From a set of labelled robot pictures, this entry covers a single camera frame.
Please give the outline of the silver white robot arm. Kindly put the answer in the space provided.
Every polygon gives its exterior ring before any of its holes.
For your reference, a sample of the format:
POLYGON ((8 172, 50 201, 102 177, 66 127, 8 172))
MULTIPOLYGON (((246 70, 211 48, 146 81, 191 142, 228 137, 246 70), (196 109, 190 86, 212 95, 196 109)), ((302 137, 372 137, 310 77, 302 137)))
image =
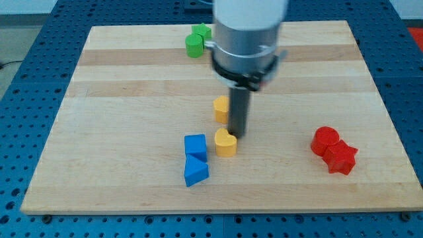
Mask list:
POLYGON ((227 130, 236 138, 247 132, 250 94, 276 75, 286 51, 278 35, 287 0, 214 0, 211 52, 216 77, 229 88, 227 130))

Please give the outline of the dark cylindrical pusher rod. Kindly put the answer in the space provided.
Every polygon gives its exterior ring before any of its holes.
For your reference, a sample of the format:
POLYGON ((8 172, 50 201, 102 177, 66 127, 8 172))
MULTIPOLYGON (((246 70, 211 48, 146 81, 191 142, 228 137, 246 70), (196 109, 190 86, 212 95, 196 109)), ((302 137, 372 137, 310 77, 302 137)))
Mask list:
POLYGON ((227 129, 236 138, 242 138, 246 133, 249 100, 250 91, 230 88, 227 129))

